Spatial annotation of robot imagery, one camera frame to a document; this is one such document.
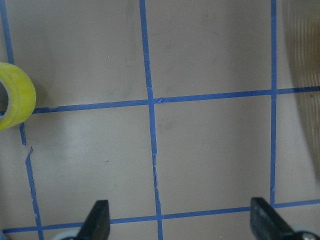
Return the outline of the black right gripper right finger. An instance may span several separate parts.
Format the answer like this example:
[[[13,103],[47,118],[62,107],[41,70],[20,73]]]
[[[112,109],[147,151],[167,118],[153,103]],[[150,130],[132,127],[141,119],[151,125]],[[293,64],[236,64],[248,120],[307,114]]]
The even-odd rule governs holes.
[[[295,239],[295,231],[263,197],[250,200],[250,229],[256,240]]]

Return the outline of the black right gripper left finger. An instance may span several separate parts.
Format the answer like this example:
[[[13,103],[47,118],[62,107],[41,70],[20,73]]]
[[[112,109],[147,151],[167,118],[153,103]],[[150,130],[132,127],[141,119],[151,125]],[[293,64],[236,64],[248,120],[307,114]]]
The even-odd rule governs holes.
[[[76,235],[77,240],[107,240],[110,235],[108,200],[97,200]]]

